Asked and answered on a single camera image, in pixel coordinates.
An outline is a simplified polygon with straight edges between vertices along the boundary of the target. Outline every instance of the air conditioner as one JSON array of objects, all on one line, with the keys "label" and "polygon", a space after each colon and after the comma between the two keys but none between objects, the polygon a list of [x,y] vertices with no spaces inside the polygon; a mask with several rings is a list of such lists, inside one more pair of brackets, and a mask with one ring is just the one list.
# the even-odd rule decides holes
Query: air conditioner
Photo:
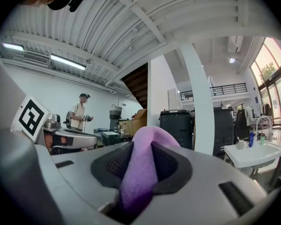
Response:
[{"label": "air conditioner", "polygon": [[43,67],[48,67],[50,62],[49,57],[46,57],[44,55],[35,52],[24,52],[23,60],[32,61],[34,63],[40,64],[41,66],[44,65]]},{"label": "air conditioner", "polygon": [[243,36],[231,36],[228,41],[228,52],[237,54],[240,52],[240,48],[243,43]]}]

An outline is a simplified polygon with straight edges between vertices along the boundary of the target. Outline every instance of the staircase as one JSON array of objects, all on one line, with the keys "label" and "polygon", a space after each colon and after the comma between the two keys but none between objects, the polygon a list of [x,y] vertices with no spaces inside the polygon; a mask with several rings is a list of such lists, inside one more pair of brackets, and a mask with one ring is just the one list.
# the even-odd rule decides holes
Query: staircase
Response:
[{"label": "staircase", "polygon": [[122,78],[142,108],[148,105],[148,64],[144,64]]}]

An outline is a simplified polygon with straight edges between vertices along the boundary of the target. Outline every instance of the faucet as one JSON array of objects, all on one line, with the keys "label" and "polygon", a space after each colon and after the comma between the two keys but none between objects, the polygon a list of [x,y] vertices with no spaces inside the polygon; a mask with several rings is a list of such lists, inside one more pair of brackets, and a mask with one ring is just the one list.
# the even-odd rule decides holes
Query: faucet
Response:
[{"label": "faucet", "polygon": [[268,128],[269,129],[268,140],[271,141],[272,140],[272,131],[273,131],[273,129],[272,129],[272,120],[268,116],[265,116],[265,115],[263,115],[263,116],[261,116],[261,117],[259,117],[257,119],[257,122],[256,122],[256,137],[257,137],[257,134],[258,134],[258,123],[259,123],[261,118],[267,118],[268,121],[269,121],[270,127]]}]

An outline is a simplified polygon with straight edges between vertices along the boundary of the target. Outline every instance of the fluorescent light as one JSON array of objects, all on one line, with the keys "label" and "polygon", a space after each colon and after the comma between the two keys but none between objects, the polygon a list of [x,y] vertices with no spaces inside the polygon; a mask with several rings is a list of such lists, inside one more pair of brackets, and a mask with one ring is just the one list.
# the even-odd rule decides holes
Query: fluorescent light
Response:
[{"label": "fluorescent light", "polygon": [[22,52],[24,51],[24,48],[21,45],[16,45],[16,44],[11,44],[11,43],[3,43],[2,45],[6,48],[19,50],[19,51],[22,51]]},{"label": "fluorescent light", "polygon": [[58,62],[62,62],[62,63],[65,63],[67,65],[70,65],[70,66],[73,66],[75,68],[79,68],[81,70],[85,70],[86,66],[84,65],[81,65],[79,63],[76,63],[76,62],[73,62],[71,60],[68,60],[68,59],[65,59],[65,58],[62,58],[60,56],[56,56],[56,55],[51,55],[51,59],[55,60],[55,61],[58,61]]}]

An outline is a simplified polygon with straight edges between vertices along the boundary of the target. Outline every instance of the pink cloth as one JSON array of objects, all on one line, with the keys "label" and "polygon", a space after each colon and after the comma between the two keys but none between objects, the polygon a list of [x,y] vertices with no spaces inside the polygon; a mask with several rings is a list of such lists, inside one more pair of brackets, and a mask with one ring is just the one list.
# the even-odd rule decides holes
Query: pink cloth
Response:
[{"label": "pink cloth", "polygon": [[132,139],[131,159],[121,183],[120,195],[124,211],[141,212],[152,199],[152,188],[158,183],[151,143],[180,146],[160,127],[142,127]]}]

